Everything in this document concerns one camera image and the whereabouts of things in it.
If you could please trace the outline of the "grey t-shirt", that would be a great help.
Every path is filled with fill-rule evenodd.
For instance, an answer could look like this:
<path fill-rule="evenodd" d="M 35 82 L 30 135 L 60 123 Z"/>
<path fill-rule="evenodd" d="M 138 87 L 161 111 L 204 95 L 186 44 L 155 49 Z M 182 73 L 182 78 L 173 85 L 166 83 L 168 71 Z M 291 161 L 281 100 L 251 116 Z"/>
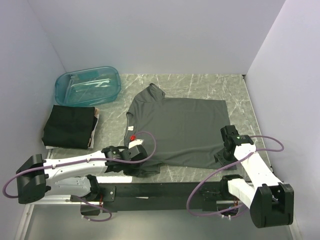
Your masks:
<path fill-rule="evenodd" d="M 225 100 L 167 97 L 151 83 L 133 98 L 126 119 L 124 145 L 136 136 L 151 158 L 128 164 L 125 175 L 153 176 L 163 165 L 221 168 L 214 155 L 224 147 L 221 128 L 230 125 Z"/>

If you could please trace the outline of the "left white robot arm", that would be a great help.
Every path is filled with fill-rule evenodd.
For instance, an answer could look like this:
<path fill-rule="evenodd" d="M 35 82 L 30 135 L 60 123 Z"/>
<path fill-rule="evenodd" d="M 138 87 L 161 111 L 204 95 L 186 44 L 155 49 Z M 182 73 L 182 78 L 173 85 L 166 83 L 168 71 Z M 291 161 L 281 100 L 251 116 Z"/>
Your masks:
<path fill-rule="evenodd" d="M 74 195 L 94 201 L 100 195 L 97 176 L 120 172 L 148 158 L 145 148 L 138 144 L 108 146 L 87 155 L 62 159 L 31 156 L 17 171 L 17 193 L 20 204 L 31 204 L 47 196 Z"/>

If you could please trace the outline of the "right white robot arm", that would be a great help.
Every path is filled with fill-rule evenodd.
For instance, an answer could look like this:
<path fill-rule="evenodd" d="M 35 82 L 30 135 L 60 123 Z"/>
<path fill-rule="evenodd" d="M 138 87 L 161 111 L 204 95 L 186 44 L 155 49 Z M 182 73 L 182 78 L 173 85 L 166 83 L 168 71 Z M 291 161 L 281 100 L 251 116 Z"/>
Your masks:
<path fill-rule="evenodd" d="M 238 198 L 250 211 L 257 228 L 291 225 L 294 221 L 294 189 L 283 183 L 266 165 L 252 138 L 240 135 L 234 125 L 221 128 L 223 149 L 214 156 L 224 167 L 240 163 L 251 183 L 242 176 L 225 175 L 220 181 L 222 198 Z"/>

